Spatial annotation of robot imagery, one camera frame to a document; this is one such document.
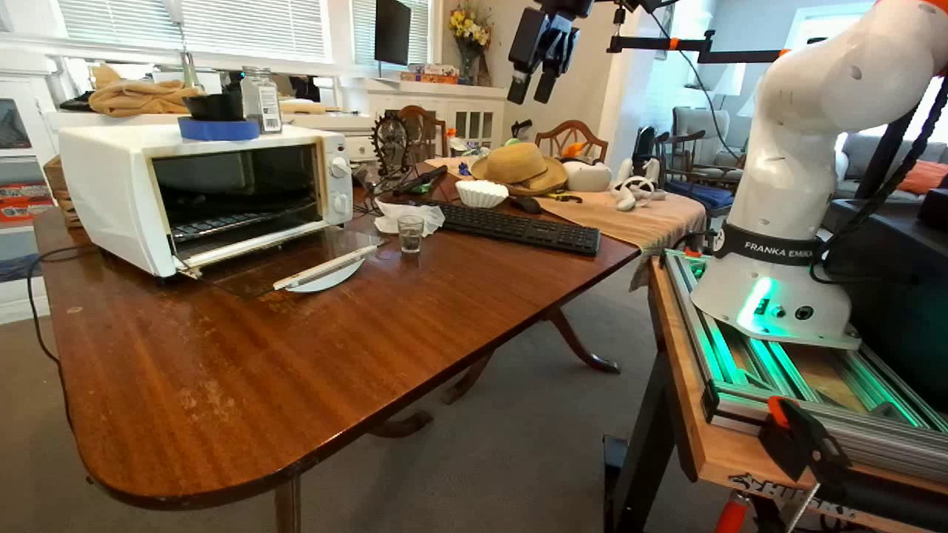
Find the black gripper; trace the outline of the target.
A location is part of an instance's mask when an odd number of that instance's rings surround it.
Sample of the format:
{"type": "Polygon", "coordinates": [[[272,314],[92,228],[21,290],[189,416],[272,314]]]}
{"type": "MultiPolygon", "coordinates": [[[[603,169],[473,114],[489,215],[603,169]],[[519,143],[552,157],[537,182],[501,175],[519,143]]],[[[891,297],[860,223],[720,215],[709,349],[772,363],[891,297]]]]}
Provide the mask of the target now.
{"type": "Polygon", "coordinates": [[[523,9],[506,53],[512,62],[506,98],[520,103],[531,81],[537,81],[532,98],[544,103],[558,77],[568,69],[574,44],[578,26],[566,16],[523,9]]]}

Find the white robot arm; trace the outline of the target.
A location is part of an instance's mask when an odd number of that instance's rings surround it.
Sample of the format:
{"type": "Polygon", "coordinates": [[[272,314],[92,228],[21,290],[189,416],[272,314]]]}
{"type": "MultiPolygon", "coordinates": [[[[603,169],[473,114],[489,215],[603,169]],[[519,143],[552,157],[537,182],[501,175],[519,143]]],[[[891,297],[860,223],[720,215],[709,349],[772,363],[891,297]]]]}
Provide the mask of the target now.
{"type": "Polygon", "coordinates": [[[744,179],[689,302],[747,339],[855,349],[849,297],[820,283],[835,136],[906,115],[948,65],[944,0],[876,0],[823,44],[775,53],[744,179]]]}

